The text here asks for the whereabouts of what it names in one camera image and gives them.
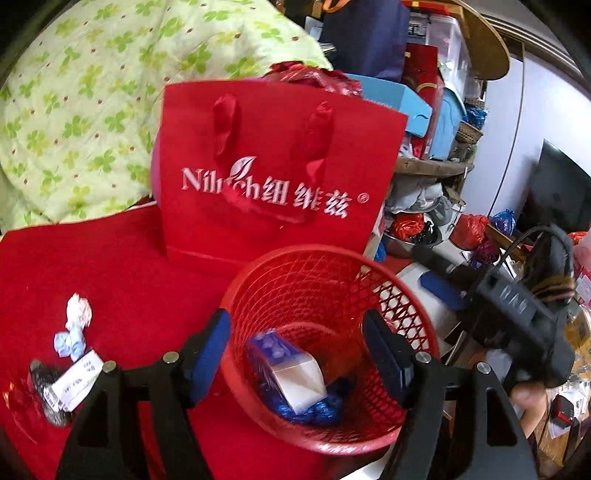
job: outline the storage box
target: storage box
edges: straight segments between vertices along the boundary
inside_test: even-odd
[[[416,0],[403,0],[402,4],[405,7],[408,7],[411,11],[427,11],[432,14],[453,17],[459,22],[464,39],[468,40],[470,38],[470,28],[468,27],[468,22],[466,21],[464,8],[460,5],[453,5],[437,1],[423,2]]]
[[[446,87],[464,98],[470,54],[459,22],[453,17],[411,13],[408,41],[437,47],[437,59]]]
[[[443,101],[441,102],[437,128],[431,146],[431,157],[435,160],[448,159],[457,130],[460,128],[460,122],[466,114],[464,104],[447,85],[443,91]]]
[[[348,76],[361,82],[365,100],[379,103],[408,115],[406,131],[420,138],[425,136],[433,108],[410,88],[402,83],[363,75],[348,74]]]

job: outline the television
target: television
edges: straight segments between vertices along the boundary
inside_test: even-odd
[[[527,199],[517,220],[520,232],[550,223],[566,233],[589,230],[591,177],[546,140],[528,184]]]

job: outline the crumpled tissue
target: crumpled tissue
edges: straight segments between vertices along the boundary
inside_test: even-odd
[[[81,329],[88,327],[90,325],[90,320],[92,319],[92,310],[88,300],[80,297],[77,293],[74,293],[70,300],[68,300],[66,317],[67,330],[72,330],[73,326],[78,326]]]
[[[74,326],[69,332],[56,333],[53,338],[53,348],[60,357],[69,356],[73,362],[77,362],[86,350],[82,329]]]
[[[86,340],[82,330],[90,325],[92,309],[87,299],[74,293],[66,306],[67,332],[56,333],[53,348],[60,357],[69,356],[77,362],[86,350]]]

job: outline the red cloth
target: red cloth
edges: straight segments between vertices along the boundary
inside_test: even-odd
[[[0,242],[0,391],[6,378],[26,372],[33,358],[71,364],[53,351],[53,336],[64,329],[66,302],[74,292],[90,300],[87,344],[104,361],[136,368],[179,349],[204,326],[229,280],[173,267],[164,252],[157,207],[9,232]],[[141,422],[151,424],[149,409],[140,412]],[[334,469],[343,462],[263,431],[238,406],[220,374],[189,417],[216,480],[337,478]],[[0,425],[33,474],[53,480],[69,431],[43,421],[44,438],[35,445],[4,402]],[[144,442],[157,458],[153,437],[146,434]]]

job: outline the bag handle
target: bag handle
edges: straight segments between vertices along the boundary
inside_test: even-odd
[[[332,0],[324,0],[322,5],[322,10],[324,10],[328,14],[332,14],[334,12],[338,12],[341,8],[343,8],[346,4],[348,4],[351,0],[339,0],[336,2],[336,5],[331,7]]]
[[[222,172],[228,172],[232,180],[239,180],[246,176],[250,163],[254,157],[245,157],[238,164],[229,155],[233,151],[237,126],[238,101],[232,94],[222,95],[213,106],[215,149],[214,160]],[[291,177],[306,178],[305,188],[312,193],[322,185],[326,166],[326,156],[332,141],[334,112],[327,102],[322,102],[310,115],[301,130],[301,136],[296,139],[295,148],[289,159]],[[282,215],[277,209],[269,208],[266,202],[246,198],[229,184],[222,186],[223,197],[243,213],[259,213],[270,216],[281,222],[304,223],[310,220],[312,209],[297,209],[293,215]]]

